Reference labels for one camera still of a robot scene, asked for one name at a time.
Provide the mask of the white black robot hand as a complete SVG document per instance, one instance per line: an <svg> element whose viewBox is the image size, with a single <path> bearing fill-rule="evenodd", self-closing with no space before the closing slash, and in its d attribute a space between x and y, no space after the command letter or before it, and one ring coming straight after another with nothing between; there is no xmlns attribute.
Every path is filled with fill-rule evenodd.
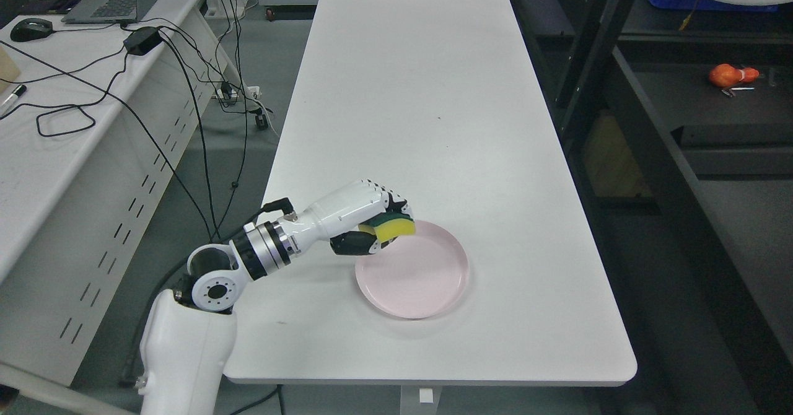
<svg viewBox="0 0 793 415"><path fill-rule="evenodd" d="M318 199L293 221L281 220L289 241L287 252L300 254L315 242L326 241L337 255L374 255L397 238L377 243L373 235L364 234L357 227L383 212L399 212L413 218L407 200L393 190L369 180L354 181Z"/></svg>

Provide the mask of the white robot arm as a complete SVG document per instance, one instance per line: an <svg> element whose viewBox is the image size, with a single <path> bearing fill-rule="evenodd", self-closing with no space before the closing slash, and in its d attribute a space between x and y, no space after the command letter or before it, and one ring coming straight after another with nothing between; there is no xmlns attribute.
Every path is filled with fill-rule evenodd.
<svg viewBox="0 0 793 415"><path fill-rule="evenodd" d="M235 344L233 307L246 286L287 266L295 255L283 231L296 218L288 198L261 207L275 221L246 223L226 243L197 248L186 283L159 292L141 337L144 370L137 381L142 414L212 414Z"/></svg>

